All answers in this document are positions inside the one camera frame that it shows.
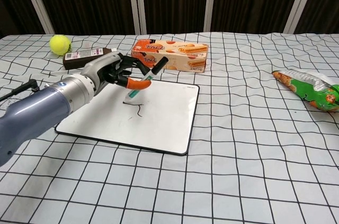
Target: tennis ball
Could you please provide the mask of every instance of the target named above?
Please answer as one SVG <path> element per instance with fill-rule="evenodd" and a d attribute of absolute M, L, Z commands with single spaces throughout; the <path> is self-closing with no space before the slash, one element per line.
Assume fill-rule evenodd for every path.
<path fill-rule="evenodd" d="M 51 47 L 52 52 L 59 56 L 63 56 L 70 52 L 72 48 L 70 40 L 64 35 L 54 35 L 49 40 L 49 46 Z"/>

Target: marker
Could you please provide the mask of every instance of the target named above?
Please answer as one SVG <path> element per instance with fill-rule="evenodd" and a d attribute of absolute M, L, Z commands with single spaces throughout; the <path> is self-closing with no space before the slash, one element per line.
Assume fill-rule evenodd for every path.
<path fill-rule="evenodd" d="M 161 60 L 151 69 L 143 78 L 141 81 L 144 80 L 152 80 L 158 72 L 165 66 L 165 64 L 168 62 L 167 57 L 161 58 Z M 131 90 L 125 97 L 125 100 L 123 102 L 128 103 L 131 99 L 133 99 L 140 90 Z"/>

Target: snack bag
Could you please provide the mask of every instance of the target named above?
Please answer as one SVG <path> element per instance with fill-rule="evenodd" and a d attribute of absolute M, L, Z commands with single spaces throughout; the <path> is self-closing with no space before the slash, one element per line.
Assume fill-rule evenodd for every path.
<path fill-rule="evenodd" d="M 304 101 L 323 111 L 339 109 L 339 85 L 325 75 L 312 75 L 293 69 L 273 71 L 272 75 Z"/>

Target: grid tablecloth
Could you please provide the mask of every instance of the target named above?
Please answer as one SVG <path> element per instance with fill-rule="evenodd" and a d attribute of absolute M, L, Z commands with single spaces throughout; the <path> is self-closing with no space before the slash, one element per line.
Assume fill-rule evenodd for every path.
<path fill-rule="evenodd" d="M 50 37 L 0 40 L 0 95 L 29 78 L 43 86 L 79 73 L 63 69 L 50 52 Z M 206 72 L 162 74 L 162 80 L 200 86 L 188 155 L 63 136 L 51 128 L 0 167 L 0 223 L 339 221 L 339 116 L 303 102 L 271 75 L 302 68 L 336 80 L 338 34 L 68 37 L 73 50 L 126 53 L 141 38 L 208 44 Z M 0 103 L 0 116 L 29 94 Z"/>

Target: orange fingertip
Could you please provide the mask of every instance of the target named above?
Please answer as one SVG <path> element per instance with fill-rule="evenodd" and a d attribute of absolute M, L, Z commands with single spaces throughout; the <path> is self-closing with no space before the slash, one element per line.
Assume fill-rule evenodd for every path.
<path fill-rule="evenodd" d="M 133 79 L 128 78 L 127 87 L 131 90 L 142 90 L 150 86 L 150 80 L 143 80 L 143 81 L 135 81 Z"/>

